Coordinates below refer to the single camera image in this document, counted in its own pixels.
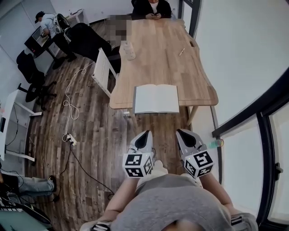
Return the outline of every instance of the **chair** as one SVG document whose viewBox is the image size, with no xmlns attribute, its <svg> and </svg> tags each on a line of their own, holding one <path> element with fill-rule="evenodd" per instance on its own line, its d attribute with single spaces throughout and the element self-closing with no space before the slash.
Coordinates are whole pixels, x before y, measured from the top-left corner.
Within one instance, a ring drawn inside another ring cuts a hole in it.
<svg viewBox="0 0 289 231">
<path fill-rule="evenodd" d="M 115 70 L 110 64 L 103 49 L 100 48 L 99 53 L 98 53 L 98 58 L 95 63 L 94 72 L 92 74 L 92 78 L 110 98 L 111 94 L 109 90 L 107 89 L 109 71 L 111 71 L 114 78 L 117 79 L 118 75 L 116 74 Z"/>
<path fill-rule="evenodd" d="M 44 73 L 37 69 L 32 54 L 26 55 L 25 52 L 22 51 L 17 57 L 16 62 L 18 64 L 18 69 L 21 71 L 27 82 L 31 84 L 28 90 L 22 88 L 21 84 L 18 86 L 19 90 L 27 93 L 25 101 L 31 102 L 38 97 L 36 103 L 40 104 L 41 109 L 45 111 L 46 109 L 43 106 L 44 98 L 46 96 L 57 96 L 56 94 L 50 94 L 48 91 L 52 85 L 56 84 L 56 81 L 52 82 L 48 86 L 44 86 Z"/>
<path fill-rule="evenodd" d="M 65 32 L 65 37 L 70 41 L 69 46 L 74 53 L 90 58 L 94 62 L 98 58 L 99 49 L 102 48 L 114 70 L 117 73 L 120 72 L 120 47 L 112 49 L 112 46 L 88 25 L 84 23 L 76 24 Z"/>
</svg>

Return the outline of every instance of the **white notebook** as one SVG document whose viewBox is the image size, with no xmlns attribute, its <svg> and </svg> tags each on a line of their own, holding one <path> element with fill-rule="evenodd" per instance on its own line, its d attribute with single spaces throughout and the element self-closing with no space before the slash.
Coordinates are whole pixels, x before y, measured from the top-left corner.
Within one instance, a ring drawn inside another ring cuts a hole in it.
<svg viewBox="0 0 289 231">
<path fill-rule="evenodd" d="M 134 113 L 179 113 L 177 86 L 147 84 L 135 87 Z"/>
</svg>

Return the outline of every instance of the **person in black jacket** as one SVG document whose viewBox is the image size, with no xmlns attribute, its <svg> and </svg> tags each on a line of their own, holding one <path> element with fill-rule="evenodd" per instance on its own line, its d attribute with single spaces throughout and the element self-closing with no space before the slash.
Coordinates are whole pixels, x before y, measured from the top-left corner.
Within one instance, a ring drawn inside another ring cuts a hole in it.
<svg viewBox="0 0 289 231">
<path fill-rule="evenodd" d="M 132 19 L 171 18 L 172 10 L 166 0 L 132 0 Z"/>
</svg>

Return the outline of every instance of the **white cable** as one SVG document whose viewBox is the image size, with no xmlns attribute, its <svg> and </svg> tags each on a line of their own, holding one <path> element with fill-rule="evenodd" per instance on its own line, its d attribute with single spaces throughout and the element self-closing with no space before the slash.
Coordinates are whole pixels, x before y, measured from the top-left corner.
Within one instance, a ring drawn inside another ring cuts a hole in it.
<svg viewBox="0 0 289 231">
<path fill-rule="evenodd" d="M 86 69 L 87 69 L 91 64 L 89 64 L 88 66 L 84 67 L 83 69 L 80 69 L 78 72 L 81 71 L 81 74 L 85 74 L 85 73 L 86 73 Z M 67 135 L 68 135 L 68 124 L 69 124 L 69 120 L 70 120 L 70 119 L 77 120 L 78 117 L 79 117 L 79 109 L 78 109 L 76 106 L 74 106 L 73 104 L 70 103 L 70 98 L 69 98 L 69 96 L 67 95 L 67 89 L 68 89 L 69 86 L 71 85 L 73 79 L 74 79 L 75 76 L 78 74 L 78 72 L 76 72 L 75 75 L 72 77 L 70 83 L 68 84 L 68 86 L 67 86 L 67 88 L 66 88 L 66 90 L 65 90 L 65 95 L 66 95 L 67 99 L 63 101 L 63 106 L 68 106 L 70 111 L 69 111 L 69 117 L 68 117 L 68 120 L 67 120 L 67 123 L 66 123 L 66 127 L 65 127 L 65 134 L 62 136 L 62 141 L 63 141 L 63 142 L 67 142 L 67 141 L 68 141 Z M 77 111 L 77 116 L 76 116 L 75 118 L 73 118 L 73 116 L 72 116 L 72 110 L 73 110 L 73 108 L 75 108 L 76 111 Z"/>
</svg>

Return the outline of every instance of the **black office chair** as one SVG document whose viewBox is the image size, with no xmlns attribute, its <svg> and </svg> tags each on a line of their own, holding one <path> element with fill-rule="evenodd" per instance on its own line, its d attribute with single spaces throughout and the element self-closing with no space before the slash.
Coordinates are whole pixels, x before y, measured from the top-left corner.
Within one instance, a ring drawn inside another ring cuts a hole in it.
<svg viewBox="0 0 289 231">
<path fill-rule="evenodd" d="M 27 82 L 31 84 L 28 90 L 22 88 L 21 84 L 18 86 L 19 90 L 27 93 L 25 101 L 31 102 L 38 97 L 36 103 L 41 105 L 41 109 L 45 111 L 46 109 L 43 106 L 45 97 L 57 96 L 56 94 L 50 94 L 48 91 L 52 85 L 56 84 L 56 81 L 48 86 L 44 86 L 44 73 L 37 69 L 32 54 L 26 55 L 24 51 L 22 51 L 17 57 L 16 62 L 18 64 L 18 69 L 24 75 Z"/>
<path fill-rule="evenodd" d="M 70 40 L 69 46 L 74 53 L 90 58 L 94 62 L 98 59 L 99 49 L 102 48 L 115 72 L 120 72 L 120 47 L 112 49 L 112 46 L 88 25 L 78 23 L 66 30 L 65 36 Z"/>
</svg>

